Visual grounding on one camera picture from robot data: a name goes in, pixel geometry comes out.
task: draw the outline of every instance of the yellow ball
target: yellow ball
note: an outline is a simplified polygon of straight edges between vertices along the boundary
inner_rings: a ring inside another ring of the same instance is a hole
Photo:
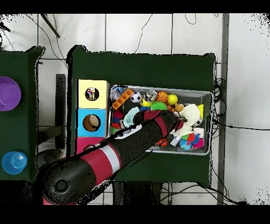
[[[142,107],[150,107],[152,104],[153,104],[153,102],[147,102],[145,99],[142,99],[142,100],[140,101],[140,105],[141,105]]]
[[[174,105],[177,103],[177,101],[178,101],[178,98],[175,94],[168,95],[168,100],[167,100],[168,105]]]

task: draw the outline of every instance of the purple bowl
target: purple bowl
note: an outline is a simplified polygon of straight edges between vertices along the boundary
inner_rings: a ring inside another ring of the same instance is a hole
[[[0,111],[14,109],[21,100],[18,84],[9,77],[0,76]]]

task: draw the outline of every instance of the shape sorter box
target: shape sorter box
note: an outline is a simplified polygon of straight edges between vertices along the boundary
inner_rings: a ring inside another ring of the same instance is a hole
[[[90,132],[83,126],[86,116],[95,115],[99,120],[97,130]],[[107,110],[106,109],[78,109],[78,133],[77,137],[106,137],[107,135]]]
[[[96,145],[102,141],[103,137],[78,137],[77,138],[77,154],[82,153],[83,149],[88,145]]]
[[[108,93],[110,85],[103,80],[78,80],[78,103],[79,108],[85,109],[107,109],[108,107]],[[95,90],[96,97],[94,101],[90,99],[89,94]]]

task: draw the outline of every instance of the blue box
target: blue box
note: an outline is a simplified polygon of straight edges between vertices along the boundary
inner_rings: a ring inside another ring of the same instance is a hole
[[[96,131],[90,132],[83,127],[83,120],[87,115],[96,115],[100,126]],[[107,135],[106,109],[78,109],[78,137],[106,137]]]

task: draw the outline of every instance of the pink box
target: pink box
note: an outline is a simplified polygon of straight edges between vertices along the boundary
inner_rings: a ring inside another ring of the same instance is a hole
[[[95,145],[98,142],[102,141],[102,137],[78,137],[77,138],[77,154],[82,153],[83,149],[87,145]]]

